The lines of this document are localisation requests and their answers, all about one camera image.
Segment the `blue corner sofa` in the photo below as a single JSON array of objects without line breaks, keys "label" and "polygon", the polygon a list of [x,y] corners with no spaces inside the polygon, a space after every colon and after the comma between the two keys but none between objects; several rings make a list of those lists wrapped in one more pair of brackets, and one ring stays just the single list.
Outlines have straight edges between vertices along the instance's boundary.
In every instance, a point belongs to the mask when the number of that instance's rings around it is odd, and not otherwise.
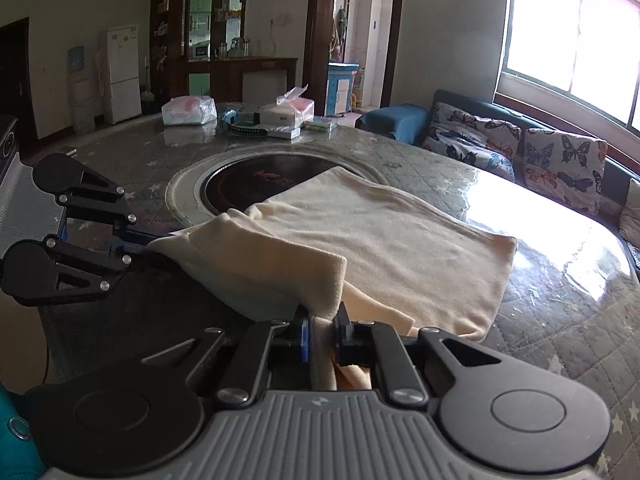
[{"label": "blue corner sofa", "polygon": [[379,108],[355,126],[487,171],[593,218],[639,265],[639,244],[629,239],[630,225],[622,219],[639,174],[619,162],[605,140],[445,90],[435,92],[430,107]]}]

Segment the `teal black brush tool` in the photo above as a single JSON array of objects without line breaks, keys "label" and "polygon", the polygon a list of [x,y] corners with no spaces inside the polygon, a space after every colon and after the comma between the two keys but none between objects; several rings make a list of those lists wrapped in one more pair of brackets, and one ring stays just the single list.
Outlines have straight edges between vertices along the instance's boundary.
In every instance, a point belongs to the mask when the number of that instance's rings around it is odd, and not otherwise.
[{"label": "teal black brush tool", "polygon": [[221,129],[232,136],[244,138],[266,138],[267,129],[259,123],[258,113],[225,110],[219,117]]}]

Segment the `white pink tissue box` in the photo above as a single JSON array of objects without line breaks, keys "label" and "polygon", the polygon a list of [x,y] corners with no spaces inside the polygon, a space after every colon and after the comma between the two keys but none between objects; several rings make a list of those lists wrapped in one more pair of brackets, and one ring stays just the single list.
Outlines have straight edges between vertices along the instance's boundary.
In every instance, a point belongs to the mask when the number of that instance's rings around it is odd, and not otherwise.
[{"label": "white pink tissue box", "polygon": [[307,86],[294,87],[273,103],[262,106],[260,122],[268,126],[297,128],[314,118],[314,100],[306,98],[307,89]]}]

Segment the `green framed window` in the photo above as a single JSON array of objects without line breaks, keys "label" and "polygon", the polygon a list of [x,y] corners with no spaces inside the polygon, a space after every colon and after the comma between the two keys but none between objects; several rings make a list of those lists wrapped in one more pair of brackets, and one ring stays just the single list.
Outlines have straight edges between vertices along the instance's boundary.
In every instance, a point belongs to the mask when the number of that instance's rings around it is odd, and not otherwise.
[{"label": "green framed window", "polygon": [[511,0],[498,90],[612,136],[639,133],[639,0]]}]

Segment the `pink tissue pack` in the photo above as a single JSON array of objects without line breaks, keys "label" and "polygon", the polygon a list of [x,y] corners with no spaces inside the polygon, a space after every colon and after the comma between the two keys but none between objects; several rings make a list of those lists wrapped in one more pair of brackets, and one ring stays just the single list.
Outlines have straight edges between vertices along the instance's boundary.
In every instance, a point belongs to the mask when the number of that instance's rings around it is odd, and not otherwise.
[{"label": "pink tissue pack", "polygon": [[215,101],[210,96],[178,96],[162,106],[165,126],[201,126],[216,122]]}]

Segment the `blue children cabinet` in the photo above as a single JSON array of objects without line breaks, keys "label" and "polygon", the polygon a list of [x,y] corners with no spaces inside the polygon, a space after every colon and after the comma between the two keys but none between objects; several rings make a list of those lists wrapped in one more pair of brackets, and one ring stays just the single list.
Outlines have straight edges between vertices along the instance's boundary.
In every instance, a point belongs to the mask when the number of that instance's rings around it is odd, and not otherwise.
[{"label": "blue children cabinet", "polygon": [[358,63],[329,62],[326,116],[344,116],[352,109],[352,87],[358,70]]}]

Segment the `white refrigerator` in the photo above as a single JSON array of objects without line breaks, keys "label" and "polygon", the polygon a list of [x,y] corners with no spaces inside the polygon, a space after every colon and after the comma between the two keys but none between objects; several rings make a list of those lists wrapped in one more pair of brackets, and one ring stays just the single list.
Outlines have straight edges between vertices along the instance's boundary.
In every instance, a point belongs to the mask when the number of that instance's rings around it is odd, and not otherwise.
[{"label": "white refrigerator", "polygon": [[109,28],[104,39],[104,115],[116,125],[141,114],[139,27]]}]

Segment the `cream beige garment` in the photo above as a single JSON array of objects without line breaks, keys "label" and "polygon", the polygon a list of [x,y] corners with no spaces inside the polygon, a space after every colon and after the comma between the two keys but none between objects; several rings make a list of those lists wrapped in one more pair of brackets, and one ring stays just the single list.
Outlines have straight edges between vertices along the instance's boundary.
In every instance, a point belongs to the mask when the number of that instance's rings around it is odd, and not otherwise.
[{"label": "cream beige garment", "polygon": [[469,226],[419,197],[335,167],[249,206],[150,244],[236,312],[254,321],[311,316],[311,382],[338,376],[370,387],[358,365],[337,365],[332,321],[434,326],[485,338],[518,249],[515,238]]}]

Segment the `round black induction cooktop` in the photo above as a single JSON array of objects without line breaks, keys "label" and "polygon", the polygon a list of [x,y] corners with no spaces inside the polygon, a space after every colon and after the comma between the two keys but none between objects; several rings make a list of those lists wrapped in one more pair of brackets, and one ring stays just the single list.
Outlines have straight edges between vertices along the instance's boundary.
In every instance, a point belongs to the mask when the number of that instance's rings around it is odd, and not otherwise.
[{"label": "round black induction cooktop", "polygon": [[201,186],[213,214],[245,210],[336,166],[321,157],[293,153],[250,156],[214,170]]}]

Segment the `flat butterfly pillow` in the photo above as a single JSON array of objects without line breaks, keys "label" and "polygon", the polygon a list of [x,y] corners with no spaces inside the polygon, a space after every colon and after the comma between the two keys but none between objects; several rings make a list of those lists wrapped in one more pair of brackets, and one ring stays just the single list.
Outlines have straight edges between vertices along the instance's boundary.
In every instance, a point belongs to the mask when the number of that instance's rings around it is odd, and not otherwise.
[{"label": "flat butterfly pillow", "polygon": [[514,182],[521,135],[519,126],[505,120],[437,102],[422,148]]}]

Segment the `green small book stack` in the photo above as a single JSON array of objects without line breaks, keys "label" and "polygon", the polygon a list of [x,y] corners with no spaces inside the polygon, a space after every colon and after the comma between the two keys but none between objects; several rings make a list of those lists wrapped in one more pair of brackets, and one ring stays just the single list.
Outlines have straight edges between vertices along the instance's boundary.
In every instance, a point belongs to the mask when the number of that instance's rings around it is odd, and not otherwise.
[{"label": "green small book stack", "polygon": [[314,131],[314,132],[331,132],[337,126],[337,121],[331,117],[320,117],[314,116],[311,119],[306,120],[303,123],[303,128],[305,130]]}]

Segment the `dark wood sideboard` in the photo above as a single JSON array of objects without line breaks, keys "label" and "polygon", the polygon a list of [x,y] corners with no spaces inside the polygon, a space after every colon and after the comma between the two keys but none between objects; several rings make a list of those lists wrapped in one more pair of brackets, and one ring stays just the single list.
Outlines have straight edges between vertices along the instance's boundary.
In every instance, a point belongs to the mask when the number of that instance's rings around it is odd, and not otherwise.
[{"label": "dark wood sideboard", "polygon": [[209,64],[209,94],[217,102],[262,106],[296,86],[297,58],[228,58]]}]

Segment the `upright butterfly pillow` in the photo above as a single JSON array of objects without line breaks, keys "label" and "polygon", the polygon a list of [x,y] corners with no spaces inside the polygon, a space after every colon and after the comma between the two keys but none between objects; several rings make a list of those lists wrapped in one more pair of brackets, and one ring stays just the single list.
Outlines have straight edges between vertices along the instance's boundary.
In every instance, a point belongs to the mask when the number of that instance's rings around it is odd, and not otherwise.
[{"label": "upright butterfly pillow", "polygon": [[608,144],[592,136],[529,128],[524,133],[526,188],[570,209],[596,216]]}]

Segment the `dark wood display cabinet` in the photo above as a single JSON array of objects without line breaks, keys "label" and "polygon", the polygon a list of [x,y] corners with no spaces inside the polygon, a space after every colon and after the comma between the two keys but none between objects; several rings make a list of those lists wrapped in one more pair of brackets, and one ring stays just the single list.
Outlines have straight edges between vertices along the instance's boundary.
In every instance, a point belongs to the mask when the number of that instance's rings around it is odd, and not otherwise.
[{"label": "dark wood display cabinet", "polygon": [[243,0],[151,0],[149,74],[158,104],[210,93],[210,63],[241,35],[244,14]]}]

